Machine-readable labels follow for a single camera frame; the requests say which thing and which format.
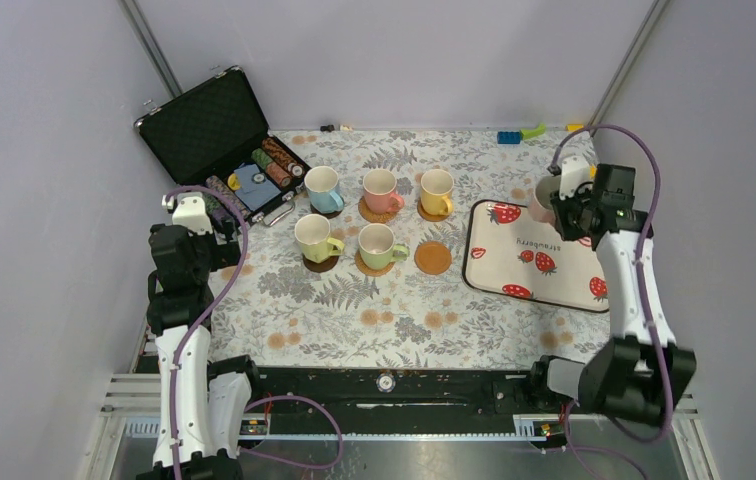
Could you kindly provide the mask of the pink ceramic mug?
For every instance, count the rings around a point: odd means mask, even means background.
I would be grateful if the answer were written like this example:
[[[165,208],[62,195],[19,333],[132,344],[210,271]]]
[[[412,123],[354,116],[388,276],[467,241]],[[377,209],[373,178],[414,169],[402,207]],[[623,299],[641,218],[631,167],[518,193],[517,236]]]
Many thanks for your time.
[[[534,187],[531,203],[528,207],[531,218],[539,223],[554,225],[555,212],[551,204],[551,194],[557,192],[560,178],[547,176],[542,178]]]

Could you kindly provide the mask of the blue handled white mug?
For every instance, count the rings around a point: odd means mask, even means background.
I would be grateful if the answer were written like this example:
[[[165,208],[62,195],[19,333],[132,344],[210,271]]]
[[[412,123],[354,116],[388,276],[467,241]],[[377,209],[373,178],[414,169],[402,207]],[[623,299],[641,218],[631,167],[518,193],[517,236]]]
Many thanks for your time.
[[[318,209],[334,209],[345,205],[339,191],[339,175],[329,166],[311,168],[305,175],[304,185],[310,204]]]

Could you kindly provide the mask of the dark wooden coaster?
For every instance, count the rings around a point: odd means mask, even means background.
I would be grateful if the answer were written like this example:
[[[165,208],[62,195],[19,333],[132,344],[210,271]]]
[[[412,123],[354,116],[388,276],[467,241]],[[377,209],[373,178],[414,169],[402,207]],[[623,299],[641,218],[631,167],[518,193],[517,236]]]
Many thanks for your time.
[[[321,209],[318,209],[316,205],[311,204],[310,205],[310,212],[313,213],[313,214],[322,215],[322,216],[324,216],[325,218],[328,218],[328,219],[333,219],[333,218],[336,218],[337,216],[339,216],[342,213],[344,207],[345,207],[345,205],[342,205],[339,208],[335,207],[334,209],[321,210]]]
[[[302,261],[303,261],[303,265],[309,271],[314,272],[314,273],[324,273],[331,270],[337,265],[339,261],[339,256],[332,255],[321,262],[314,262],[310,260],[307,256],[303,255]]]

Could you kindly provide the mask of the yellow handled mug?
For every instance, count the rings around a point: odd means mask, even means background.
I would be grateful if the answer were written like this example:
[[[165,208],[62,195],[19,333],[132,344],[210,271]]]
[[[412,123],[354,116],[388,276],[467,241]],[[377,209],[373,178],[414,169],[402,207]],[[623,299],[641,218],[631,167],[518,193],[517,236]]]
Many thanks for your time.
[[[425,172],[420,179],[420,204],[432,216],[445,217],[453,213],[453,176],[442,169]]]

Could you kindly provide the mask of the woven rattan coaster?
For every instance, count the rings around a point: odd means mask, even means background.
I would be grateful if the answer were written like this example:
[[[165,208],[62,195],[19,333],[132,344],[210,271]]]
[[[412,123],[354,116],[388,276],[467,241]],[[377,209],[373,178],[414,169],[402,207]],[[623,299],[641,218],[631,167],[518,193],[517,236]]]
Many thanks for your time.
[[[360,252],[357,252],[355,254],[355,266],[357,267],[357,269],[361,273],[363,273],[363,274],[365,274],[367,276],[370,276],[370,277],[380,277],[380,276],[383,276],[383,275],[389,273],[392,270],[392,268],[394,267],[394,265],[395,265],[394,262],[390,262],[390,263],[388,263],[386,266],[384,266],[381,269],[373,269],[373,268],[369,267],[366,264],[366,262],[362,258],[362,255],[361,255]]]
[[[388,224],[390,221],[394,220],[398,213],[397,212],[387,212],[387,213],[376,213],[373,212],[364,197],[362,197],[358,203],[358,212],[361,215],[361,217],[368,221],[369,223],[380,223],[380,224]]]

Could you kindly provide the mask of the light wooden coaster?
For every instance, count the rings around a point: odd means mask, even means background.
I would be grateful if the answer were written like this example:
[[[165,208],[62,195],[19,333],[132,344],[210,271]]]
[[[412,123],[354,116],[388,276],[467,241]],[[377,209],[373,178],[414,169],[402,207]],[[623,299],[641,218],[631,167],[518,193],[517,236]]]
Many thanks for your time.
[[[437,241],[421,243],[414,253],[414,262],[420,271],[427,275],[440,275],[452,264],[449,248]]]
[[[428,222],[433,222],[433,223],[442,222],[444,220],[447,220],[450,217],[450,214],[447,214],[447,215],[433,215],[433,214],[428,213],[424,209],[423,204],[422,204],[421,201],[417,202],[417,212],[418,212],[418,214],[424,220],[426,220]]]

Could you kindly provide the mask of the light green ceramic mug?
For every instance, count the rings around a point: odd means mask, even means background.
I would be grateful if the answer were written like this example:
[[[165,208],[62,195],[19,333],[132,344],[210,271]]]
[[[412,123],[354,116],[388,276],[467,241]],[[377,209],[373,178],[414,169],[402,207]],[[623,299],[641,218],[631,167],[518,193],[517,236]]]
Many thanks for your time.
[[[368,224],[360,230],[358,248],[362,261],[372,270],[405,261],[410,255],[410,249],[396,241],[393,230],[380,223]]]

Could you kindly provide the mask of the pink handled mug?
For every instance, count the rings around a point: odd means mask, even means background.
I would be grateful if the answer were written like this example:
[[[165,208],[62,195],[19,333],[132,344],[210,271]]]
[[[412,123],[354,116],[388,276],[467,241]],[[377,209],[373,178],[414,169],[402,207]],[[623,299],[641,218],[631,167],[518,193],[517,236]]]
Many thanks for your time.
[[[397,193],[396,176],[387,169],[373,169],[362,180],[367,207],[376,214],[397,213],[405,200]]]

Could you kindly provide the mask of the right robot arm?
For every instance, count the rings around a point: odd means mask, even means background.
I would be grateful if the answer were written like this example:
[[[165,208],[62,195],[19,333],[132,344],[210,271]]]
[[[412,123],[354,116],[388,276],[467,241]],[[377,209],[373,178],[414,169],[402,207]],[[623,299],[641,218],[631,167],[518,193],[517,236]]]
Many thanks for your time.
[[[535,362],[529,402],[551,412],[564,401],[585,411],[668,429],[692,380],[693,351],[678,347],[661,306],[653,266],[651,211],[634,207],[636,171],[572,156],[540,182],[545,209],[564,241],[587,239],[607,286],[610,338],[586,363],[545,355]]]

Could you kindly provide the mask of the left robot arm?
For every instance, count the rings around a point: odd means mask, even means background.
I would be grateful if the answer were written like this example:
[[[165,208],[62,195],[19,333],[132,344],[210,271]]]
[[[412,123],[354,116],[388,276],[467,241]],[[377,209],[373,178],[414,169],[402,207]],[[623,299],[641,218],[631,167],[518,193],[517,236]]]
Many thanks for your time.
[[[220,242],[203,193],[166,196],[169,225],[155,224],[148,244],[146,319],[160,375],[160,427],[147,479],[241,479],[238,437],[244,411],[263,401],[264,385],[247,355],[212,362],[211,273],[240,259],[235,240]]]

